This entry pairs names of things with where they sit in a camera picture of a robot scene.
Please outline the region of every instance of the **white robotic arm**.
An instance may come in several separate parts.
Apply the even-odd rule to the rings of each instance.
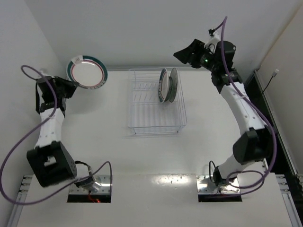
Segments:
[[[56,94],[57,106],[54,104],[53,94],[45,79]],[[27,160],[43,187],[74,179],[77,176],[76,164],[61,143],[65,101],[72,97],[77,86],[78,83],[52,76],[45,76],[36,81],[36,111],[40,114],[42,121],[46,118],[50,119],[42,125],[38,142],[34,149],[27,152]],[[44,100],[42,104],[40,104],[38,88],[42,92],[41,96]]]
[[[235,83],[238,90],[245,95],[247,99],[249,97],[246,95],[244,85],[242,83]],[[224,86],[221,91],[222,97],[225,99],[236,121],[239,125],[240,134],[243,135],[245,132],[254,130],[265,129],[265,122],[256,113],[256,111],[241,97],[232,85]],[[239,163],[234,155],[231,155],[223,164],[221,164],[218,169],[221,178],[226,179],[226,177],[233,172],[242,172],[245,168],[255,163],[255,161],[248,162],[246,164]],[[235,178],[237,174],[233,174],[230,178]]]
[[[221,41],[220,35],[214,30],[209,30],[209,34],[211,39],[206,44],[195,39],[189,47],[174,53],[174,56],[184,64],[189,63],[193,68],[204,67],[211,71],[213,85],[228,103],[239,125],[241,137],[234,143],[232,155],[214,170],[213,178],[218,186],[229,184],[226,178],[230,174],[242,172],[249,165],[269,157],[272,150],[271,135],[266,124],[243,99],[249,100],[241,77],[232,67],[236,46],[228,41]],[[244,97],[240,97],[225,73],[221,42],[231,80]],[[234,173],[229,178],[232,180],[236,176],[237,173]]]

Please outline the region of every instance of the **wire dish rack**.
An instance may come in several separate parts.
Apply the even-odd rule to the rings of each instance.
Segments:
[[[179,132],[186,124],[186,111],[178,71],[178,90],[175,101],[160,103],[158,86],[163,68],[129,70],[131,92],[128,127],[132,134],[153,135]],[[166,68],[168,74],[173,68]]]

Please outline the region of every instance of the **metal base plate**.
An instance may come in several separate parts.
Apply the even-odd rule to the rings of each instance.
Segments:
[[[211,182],[209,175],[197,175],[196,183],[199,202],[242,201],[240,189],[231,185],[216,186]],[[232,184],[239,186],[238,179],[236,178]]]
[[[98,191],[91,192],[84,188],[78,188],[75,184],[70,186],[67,202],[111,202],[110,191],[110,176],[109,175],[95,175],[95,180],[98,184]]]
[[[110,176],[109,175],[94,175],[98,182],[101,182],[101,187],[98,192],[92,192],[91,195],[109,195],[110,194]],[[88,191],[83,188],[78,188],[75,184],[70,186],[69,195],[88,195]]]

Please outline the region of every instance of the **white plate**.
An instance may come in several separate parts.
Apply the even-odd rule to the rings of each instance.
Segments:
[[[159,101],[161,103],[166,99],[167,93],[169,91],[169,75],[166,69],[162,69],[159,79],[158,95]]]
[[[165,102],[169,101],[169,98],[170,98],[170,95],[171,95],[171,92],[172,92],[172,87],[173,87],[173,81],[172,81],[172,78],[169,77],[169,91],[168,91],[168,93],[166,95]]]
[[[79,87],[96,89],[105,84],[107,70],[100,60],[79,55],[71,59],[67,65],[67,76],[69,80],[78,82]]]

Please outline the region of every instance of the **white table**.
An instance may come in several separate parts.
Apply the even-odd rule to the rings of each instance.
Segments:
[[[274,174],[243,202],[198,203],[195,174],[207,174],[209,160],[224,162],[240,135],[210,73],[181,71],[188,124],[165,137],[130,136],[127,80],[125,71],[109,72],[104,87],[78,89],[67,103],[62,128],[62,142],[75,160],[94,168],[112,162],[111,204],[66,203],[66,189],[41,204],[24,206],[18,227],[291,226]],[[260,163],[250,169],[263,171]],[[100,174],[108,174],[107,168]],[[162,174],[184,174],[183,181],[171,183],[168,179],[178,176]],[[245,185],[257,178],[246,174],[239,181]],[[27,201],[60,186],[43,189],[34,178]]]

